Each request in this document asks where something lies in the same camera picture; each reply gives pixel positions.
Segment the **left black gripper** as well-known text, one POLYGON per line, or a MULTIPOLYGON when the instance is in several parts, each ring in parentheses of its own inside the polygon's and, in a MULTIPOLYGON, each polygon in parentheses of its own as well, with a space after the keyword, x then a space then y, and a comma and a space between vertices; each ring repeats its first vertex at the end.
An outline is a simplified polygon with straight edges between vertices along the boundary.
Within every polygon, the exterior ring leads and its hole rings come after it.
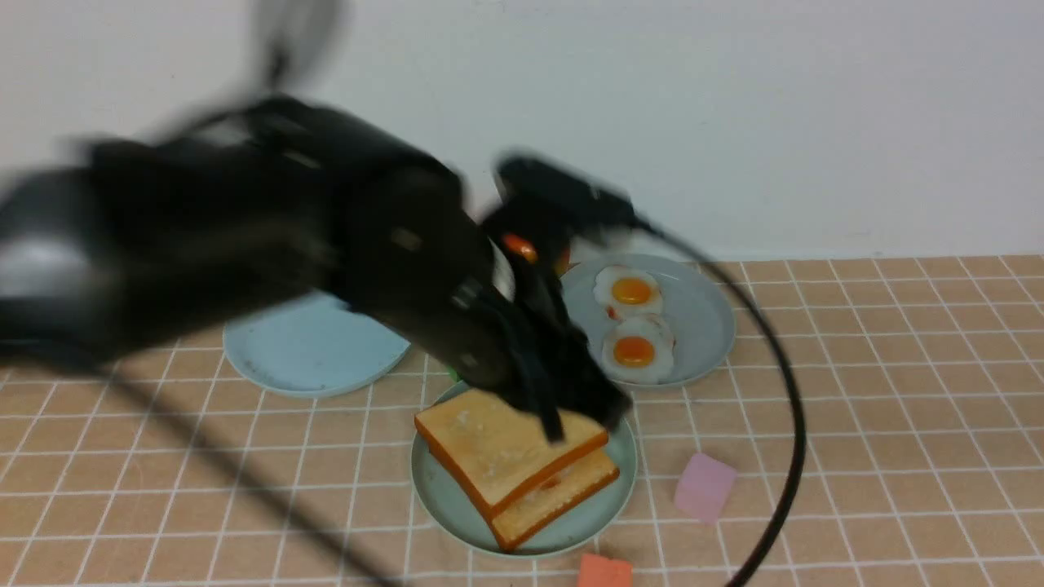
POLYGON ((560 412, 615 431, 631 409, 569 316, 556 259, 526 263, 462 210, 452 171, 343 177, 343 300, 487 391, 522 391, 549 444, 560 412))

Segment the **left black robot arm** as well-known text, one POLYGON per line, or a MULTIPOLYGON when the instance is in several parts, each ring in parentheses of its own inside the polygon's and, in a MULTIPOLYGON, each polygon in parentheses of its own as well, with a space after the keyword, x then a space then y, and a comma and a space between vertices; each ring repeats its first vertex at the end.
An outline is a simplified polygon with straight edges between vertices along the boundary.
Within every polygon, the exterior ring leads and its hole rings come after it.
POLYGON ((619 191, 504 152, 480 222, 436 157, 290 89, 327 50, 339 1, 254 9, 253 89, 161 138, 86 145, 2 196, 2 361, 97 373, 161 342, 309 294, 338 298, 465 382, 612 430, 631 400, 568 316, 555 265, 577 237, 630 229, 619 191))

